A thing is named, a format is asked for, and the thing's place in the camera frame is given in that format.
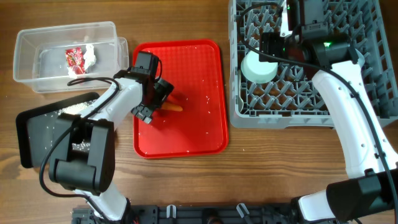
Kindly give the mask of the orange carrot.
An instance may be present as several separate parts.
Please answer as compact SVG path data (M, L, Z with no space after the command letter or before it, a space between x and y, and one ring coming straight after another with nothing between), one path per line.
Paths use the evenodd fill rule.
M167 110L167 111L176 111L176 112L183 111L183 108L181 106L169 102L163 103L163 105L160 108L162 110Z

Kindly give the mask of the green bowl with rice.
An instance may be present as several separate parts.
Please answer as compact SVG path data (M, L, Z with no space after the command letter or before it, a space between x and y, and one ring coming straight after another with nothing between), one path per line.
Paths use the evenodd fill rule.
M277 62L261 62L259 55L249 51L241 62L241 73L247 80L257 84L268 83L277 75Z

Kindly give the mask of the white tissue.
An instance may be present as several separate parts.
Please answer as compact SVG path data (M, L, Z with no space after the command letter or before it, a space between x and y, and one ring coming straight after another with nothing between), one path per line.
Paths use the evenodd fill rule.
M86 44L85 45L85 51L83 51L83 58L85 59L85 73L86 74L89 70L90 67L92 67L96 63L96 56L95 56L95 49L93 44Z

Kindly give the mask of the red snack wrapper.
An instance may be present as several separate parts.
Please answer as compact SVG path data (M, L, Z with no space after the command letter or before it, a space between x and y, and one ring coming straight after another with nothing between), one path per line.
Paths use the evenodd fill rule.
M85 59L81 47L66 49L65 56L68 65L68 74L70 76L82 75L85 73Z

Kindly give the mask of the white plastic spoon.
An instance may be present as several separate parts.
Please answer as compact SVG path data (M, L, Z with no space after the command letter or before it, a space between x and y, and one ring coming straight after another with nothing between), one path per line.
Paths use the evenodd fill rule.
M239 98L238 98L238 109L241 113L244 110L247 102L247 83L241 70L238 70L238 87L239 87Z

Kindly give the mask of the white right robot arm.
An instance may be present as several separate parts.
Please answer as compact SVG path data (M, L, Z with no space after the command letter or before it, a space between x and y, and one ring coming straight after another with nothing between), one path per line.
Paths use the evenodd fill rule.
M346 222L397 210L397 153L386 139L364 88L364 60L351 39L330 35L289 46L279 34L263 33L260 59L300 65L321 95L335 125L348 180L297 199L302 222Z

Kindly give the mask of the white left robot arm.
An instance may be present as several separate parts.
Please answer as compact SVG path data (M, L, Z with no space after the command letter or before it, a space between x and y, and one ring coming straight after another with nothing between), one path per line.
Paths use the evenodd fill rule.
M129 199L113 183L115 130L129 113L149 124L174 86L140 68L97 80L109 84L103 95L78 114L57 118L39 182L54 197L83 198L94 222L137 223Z

